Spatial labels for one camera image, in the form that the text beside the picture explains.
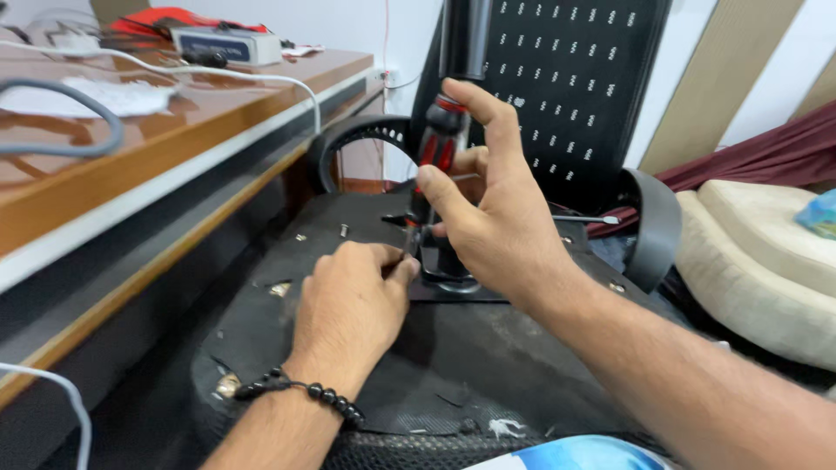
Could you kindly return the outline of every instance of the maroon curtain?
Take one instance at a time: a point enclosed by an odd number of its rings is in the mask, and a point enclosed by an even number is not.
[[[805,186],[836,180],[836,101],[765,134],[752,137],[656,175],[673,192],[696,189],[708,180]],[[639,220],[635,209],[608,212],[621,224],[589,224],[602,237]]]

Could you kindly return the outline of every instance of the red cloth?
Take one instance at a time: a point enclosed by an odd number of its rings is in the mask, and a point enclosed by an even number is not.
[[[221,21],[220,19],[214,18],[206,18],[199,14],[192,13],[189,10],[184,8],[177,8],[177,7],[162,7],[162,8],[146,8],[137,13],[132,13],[130,15],[125,15],[125,18],[132,19],[138,23],[153,25],[155,21],[159,21],[163,18],[172,18],[177,21],[190,24],[192,26],[217,26]],[[268,29],[263,24],[259,24],[258,26],[245,26],[240,23],[235,23],[234,21],[227,21],[227,23],[235,24],[242,28],[250,29],[252,31],[257,31],[259,33],[268,33]],[[154,31],[152,29],[144,28],[139,24],[132,23],[130,21],[125,21],[124,19],[117,19],[113,23],[110,24],[110,28],[114,31],[119,31],[122,33],[137,33],[137,34],[153,34]]]
[[[656,179],[673,192],[696,189],[709,180],[778,186],[836,180],[836,101],[736,146],[663,171]],[[621,224],[589,224],[590,237],[602,237],[639,220],[629,207],[607,215],[619,217]]]

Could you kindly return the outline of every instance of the beaded bracelet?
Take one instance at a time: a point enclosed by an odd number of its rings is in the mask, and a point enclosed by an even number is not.
[[[263,383],[253,382],[248,385],[239,386],[235,390],[235,399],[239,401],[250,401],[269,391],[282,391],[287,390],[291,386],[301,386],[308,391],[308,396],[319,399],[326,405],[332,406],[346,421],[355,427],[363,426],[365,421],[363,412],[344,396],[337,395],[337,392],[333,388],[323,389],[322,384],[317,382],[306,384],[304,382],[292,381],[281,367],[272,368],[270,373],[264,374],[262,378]]]

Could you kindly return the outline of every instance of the beige cushion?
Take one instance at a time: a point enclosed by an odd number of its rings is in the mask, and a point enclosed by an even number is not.
[[[822,294],[836,294],[836,242],[793,220],[815,194],[714,180],[697,197],[737,246],[764,268]]]
[[[836,370],[836,299],[744,253],[695,192],[676,198],[683,217],[676,267],[703,308],[775,354]]]

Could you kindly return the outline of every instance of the red and black screwdriver handle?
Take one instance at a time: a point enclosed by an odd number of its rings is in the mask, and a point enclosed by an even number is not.
[[[433,165],[449,173],[456,154],[456,139],[465,127],[467,109],[444,94],[436,96],[426,112],[426,130],[418,150],[418,165]],[[416,186],[406,210],[406,224],[421,227],[432,223],[432,207]]]

